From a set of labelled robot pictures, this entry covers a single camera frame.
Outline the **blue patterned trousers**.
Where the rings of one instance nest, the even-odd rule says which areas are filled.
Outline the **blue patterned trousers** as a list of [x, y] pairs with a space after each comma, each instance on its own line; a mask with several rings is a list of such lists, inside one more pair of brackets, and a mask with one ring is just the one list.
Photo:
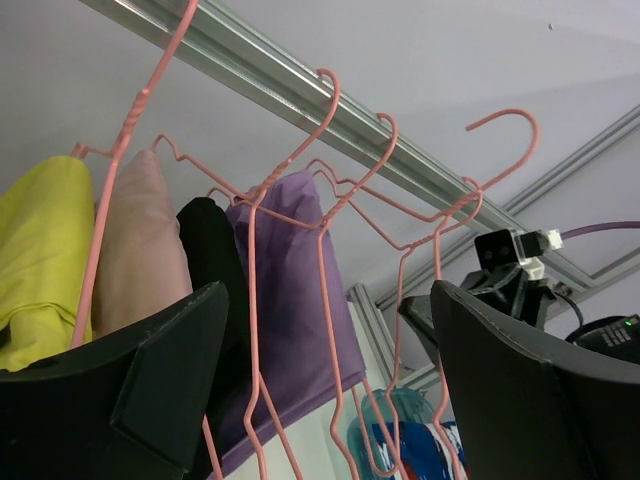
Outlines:
[[[390, 470], [394, 459], [379, 424], [371, 425], [370, 435], [378, 468]], [[452, 457], [432, 423], [400, 422], [399, 435], [401, 460], [410, 479], [454, 478]]]

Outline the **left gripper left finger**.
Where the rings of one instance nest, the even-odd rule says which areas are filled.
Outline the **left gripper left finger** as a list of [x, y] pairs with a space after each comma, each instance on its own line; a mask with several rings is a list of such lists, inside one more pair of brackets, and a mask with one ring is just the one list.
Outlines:
[[202, 421], [229, 298], [211, 283], [83, 346], [1, 375], [5, 479], [180, 479], [207, 460]]

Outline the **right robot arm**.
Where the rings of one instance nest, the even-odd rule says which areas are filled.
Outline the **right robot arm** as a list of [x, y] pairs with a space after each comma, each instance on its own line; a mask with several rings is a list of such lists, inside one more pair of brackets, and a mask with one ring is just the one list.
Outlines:
[[[532, 280], [517, 263], [466, 275], [460, 288], [488, 306], [516, 320], [542, 329], [549, 306], [561, 297], [551, 289], [548, 278]], [[436, 331], [428, 295], [401, 300], [398, 313], [417, 335], [427, 356], [440, 365]], [[581, 322], [565, 340], [603, 355], [637, 364], [639, 362], [639, 316], [610, 316], [588, 324]]]

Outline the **purple trousers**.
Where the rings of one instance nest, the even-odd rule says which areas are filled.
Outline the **purple trousers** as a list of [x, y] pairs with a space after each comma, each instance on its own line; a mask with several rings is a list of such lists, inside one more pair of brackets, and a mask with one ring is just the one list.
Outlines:
[[342, 387], [361, 382], [359, 348], [329, 235], [307, 170], [286, 175], [256, 213], [256, 275], [260, 370], [283, 426], [332, 400], [335, 337]]

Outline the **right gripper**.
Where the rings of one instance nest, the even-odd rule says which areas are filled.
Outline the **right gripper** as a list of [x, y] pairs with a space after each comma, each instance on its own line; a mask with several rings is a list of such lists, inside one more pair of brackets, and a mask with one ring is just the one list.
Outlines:
[[[495, 310], [538, 329], [543, 329], [548, 308], [556, 300], [547, 278], [531, 280], [526, 270], [516, 263], [471, 272], [460, 288]], [[440, 369], [430, 297], [407, 296], [402, 299], [398, 313], [417, 335], [431, 362]]]

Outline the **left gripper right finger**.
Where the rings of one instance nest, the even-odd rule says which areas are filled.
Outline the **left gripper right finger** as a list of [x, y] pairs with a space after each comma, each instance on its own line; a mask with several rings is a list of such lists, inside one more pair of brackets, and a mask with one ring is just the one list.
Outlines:
[[447, 282], [441, 365], [472, 479], [636, 479], [639, 367], [574, 346]]

